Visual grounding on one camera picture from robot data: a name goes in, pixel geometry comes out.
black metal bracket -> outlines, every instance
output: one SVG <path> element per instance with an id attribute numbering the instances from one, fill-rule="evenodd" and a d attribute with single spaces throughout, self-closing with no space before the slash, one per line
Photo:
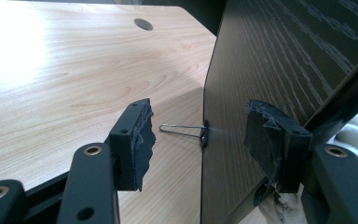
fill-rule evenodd
<path id="1" fill-rule="evenodd" d="M 357 156 L 333 145 L 310 148 L 312 134 L 273 105 L 251 100 L 246 111 L 245 145 L 267 176 L 254 206 L 274 190 L 297 193 L 302 183 L 308 223 L 358 223 Z"/>
<path id="2" fill-rule="evenodd" d="M 69 173 L 24 192 L 0 181 L 0 223 L 119 223 L 118 190 L 142 190 L 152 146 L 150 100 L 127 106 L 104 143 L 78 149 Z"/>

paper clip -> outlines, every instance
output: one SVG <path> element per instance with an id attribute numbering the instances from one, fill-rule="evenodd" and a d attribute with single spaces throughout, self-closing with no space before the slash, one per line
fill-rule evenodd
<path id="1" fill-rule="evenodd" d="M 173 132 L 173 131 L 169 131 L 169 130 L 164 130 L 162 129 L 162 127 L 169 127 L 169 128 L 191 128 L 191 129 L 207 129 L 207 127 L 205 126 L 187 126 L 187 125 L 176 125 L 176 124 L 161 124 L 159 125 L 159 130 L 163 133 L 176 133 L 176 134 L 181 134 L 184 136 L 189 136 L 189 137 L 196 137 L 196 138 L 200 138 L 199 136 L 193 135 L 193 134 L 188 134 L 188 133 L 179 133 L 179 132 Z"/>

white fabric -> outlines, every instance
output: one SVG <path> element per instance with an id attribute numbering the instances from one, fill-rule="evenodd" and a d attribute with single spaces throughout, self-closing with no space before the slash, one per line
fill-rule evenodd
<path id="1" fill-rule="evenodd" d="M 358 156 L 358 114 L 341 129 L 329 144 L 345 147 Z M 297 194 L 269 196 L 259 205 L 267 223 L 307 223 L 301 204 L 302 186 Z"/>

desk surface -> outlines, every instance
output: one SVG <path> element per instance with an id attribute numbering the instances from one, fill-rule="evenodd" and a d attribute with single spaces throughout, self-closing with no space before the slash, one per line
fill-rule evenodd
<path id="1" fill-rule="evenodd" d="M 201 124 L 214 42 L 179 7 L 0 2 L 0 179 L 29 189 L 68 171 L 148 97 L 157 142 L 144 191 L 119 193 L 122 223 L 198 223 L 199 142 L 158 126 Z"/>

dark wood grain surface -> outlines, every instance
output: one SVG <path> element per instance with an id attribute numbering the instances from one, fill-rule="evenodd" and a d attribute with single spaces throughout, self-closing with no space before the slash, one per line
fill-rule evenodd
<path id="1" fill-rule="evenodd" d="M 204 92 L 202 223 L 228 220 L 264 177 L 243 144 L 245 103 L 304 125 L 357 64 L 358 1 L 228 0 Z"/>

